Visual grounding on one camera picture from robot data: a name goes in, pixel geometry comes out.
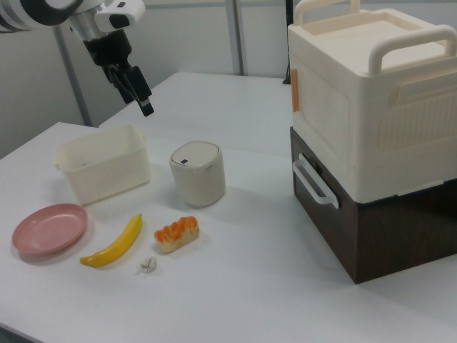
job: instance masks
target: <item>dark wooden box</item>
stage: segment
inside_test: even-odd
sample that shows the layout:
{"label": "dark wooden box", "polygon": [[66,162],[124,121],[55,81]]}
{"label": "dark wooden box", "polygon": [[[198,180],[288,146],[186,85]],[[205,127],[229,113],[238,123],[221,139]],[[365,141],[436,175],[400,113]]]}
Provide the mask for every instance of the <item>dark wooden box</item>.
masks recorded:
{"label": "dark wooden box", "polygon": [[457,179],[367,204],[354,202],[291,128],[292,161],[303,154],[340,203],[318,204],[293,173],[296,197],[358,284],[457,252]]}

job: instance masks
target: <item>white handle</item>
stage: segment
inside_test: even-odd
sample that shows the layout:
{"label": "white handle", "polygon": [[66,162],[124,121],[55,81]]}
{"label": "white handle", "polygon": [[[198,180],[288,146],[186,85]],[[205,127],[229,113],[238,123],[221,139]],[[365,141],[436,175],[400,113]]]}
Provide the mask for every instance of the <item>white handle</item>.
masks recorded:
{"label": "white handle", "polygon": [[446,40],[445,57],[457,54],[457,31],[448,25],[438,25],[430,29],[418,29],[407,34],[380,41],[373,47],[368,60],[368,73],[381,73],[383,57],[390,51],[410,46]]}
{"label": "white handle", "polygon": [[[316,185],[326,195],[325,197],[321,197],[319,194],[317,194],[316,190],[311,186],[306,177],[303,175],[302,171],[300,170],[300,167],[303,167],[305,169],[305,172],[308,173],[308,175],[313,179]],[[322,178],[317,174],[317,172],[304,158],[303,155],[300,155],[300,159],[297,159],[292,164],[292,169],[295,175],[300,179],[301,183],[308,190],[309,194],[318,204],[332,204],[336,209],[339,208],[339,203],[338,199],[336,198],[336,195],[331,191],[331,189],[327,186],[325,181],[322,180]]]}
{"label": "white handle", "polygon": [[[303,24],[303,15],[310,9],[317,9],[338,2],[344,2],[346,0],[301,0],[295,8],[293,13],[293,25]],[[360,0],[351,0],[351,11],[352,13],[360,12]]]}

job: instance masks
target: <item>banana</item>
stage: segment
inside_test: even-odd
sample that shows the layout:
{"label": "banana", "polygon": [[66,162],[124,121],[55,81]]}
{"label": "banana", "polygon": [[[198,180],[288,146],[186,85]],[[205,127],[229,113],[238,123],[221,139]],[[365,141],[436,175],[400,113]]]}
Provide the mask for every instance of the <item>banana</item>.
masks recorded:
{"label": "banana", "polygon": [[141,214],[133,216],[121,235],[107,248],[96,252],[92,256],[82,257],[79,261],[90,267],[102,267],[121,257],[135,242],[143,228],[143,217]]}

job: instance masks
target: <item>bread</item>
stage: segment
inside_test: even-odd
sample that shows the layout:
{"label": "bread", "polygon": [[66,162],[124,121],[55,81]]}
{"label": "bread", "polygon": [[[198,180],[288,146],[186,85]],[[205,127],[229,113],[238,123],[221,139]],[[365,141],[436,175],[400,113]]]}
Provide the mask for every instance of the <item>bread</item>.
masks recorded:
{"label": "bread", "polygon": [[200,234],[199,223],[195,217],[183,217],[172,225],[166,225],[154,233],[160,250],[174,252],[183,245],[192,242]]}

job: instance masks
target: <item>pink plate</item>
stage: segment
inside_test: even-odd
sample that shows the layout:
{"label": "pink plate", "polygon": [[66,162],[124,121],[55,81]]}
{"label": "pink plate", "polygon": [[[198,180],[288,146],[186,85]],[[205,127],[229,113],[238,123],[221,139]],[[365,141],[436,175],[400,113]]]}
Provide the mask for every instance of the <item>pink plate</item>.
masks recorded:
{"label": "pink plate", "polygon": [[87,211],[75,204],[45,207],[14,230],[13,245],[22,254],[45,255],[72,245],[87,228]]}

